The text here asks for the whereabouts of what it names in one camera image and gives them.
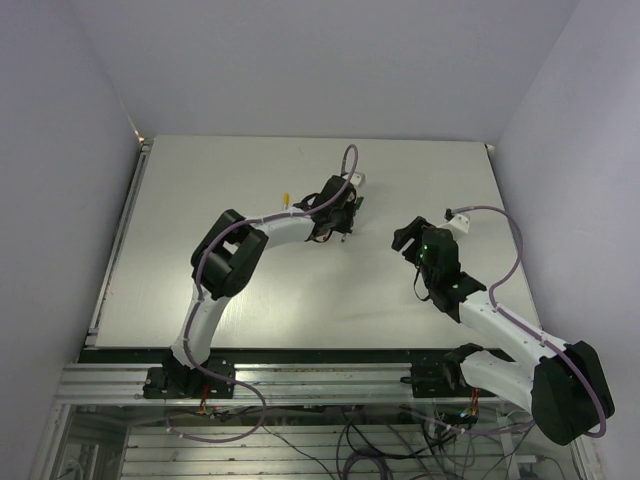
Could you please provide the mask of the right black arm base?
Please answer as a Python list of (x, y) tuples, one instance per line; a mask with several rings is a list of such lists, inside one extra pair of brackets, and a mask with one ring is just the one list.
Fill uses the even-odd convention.
[(463, 379), (461, 363), (484, 348), (468, 343), (453, 350), (429, 350), (421, 360), (411, 364), (409, 374), (400, 382), (411, 387), (414, 399), (471, 396), (472, 388)]

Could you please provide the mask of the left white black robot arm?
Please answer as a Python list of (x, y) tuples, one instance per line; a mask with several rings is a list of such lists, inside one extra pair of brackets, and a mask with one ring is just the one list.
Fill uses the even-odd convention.
[(193, 295), (181, 331), (162, 361), (168, 384), (182, 397), (203, 387), (204, 365), (222, 314), (249, 283), (263, 253), (290, 243), (320, 241), (353, 230), (365, 175), (334, 175), (319, 193), (282, 211), (247, 219), (224, 211), (191, 257)]

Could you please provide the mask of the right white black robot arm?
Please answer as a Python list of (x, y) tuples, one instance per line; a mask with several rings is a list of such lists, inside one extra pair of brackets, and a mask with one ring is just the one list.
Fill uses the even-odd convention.
[(440, 226), (416, 217), (395, 230), (391, 243), (414, 267), (427, 301), (508, 356), (500, 359), (474, 343), (461, 345), (444, 357), (442, 387), (455, 396), (471, 388), (493, 393), (529, 413), (558, 445), (603, 436), (615, 406), (596, 350), (532, 326), (501, 306), (494, 288), (464, 272), (458, 240), (468, 230), (468, 218), (458, 213), (448, 213)]

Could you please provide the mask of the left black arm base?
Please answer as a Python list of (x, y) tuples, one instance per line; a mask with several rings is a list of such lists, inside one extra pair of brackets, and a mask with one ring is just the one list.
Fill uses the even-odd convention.
[(144, 399), (231, 399), (234, 385), (181, 364), (168, 351), (160, 367), (150, 368), (143, 385)]

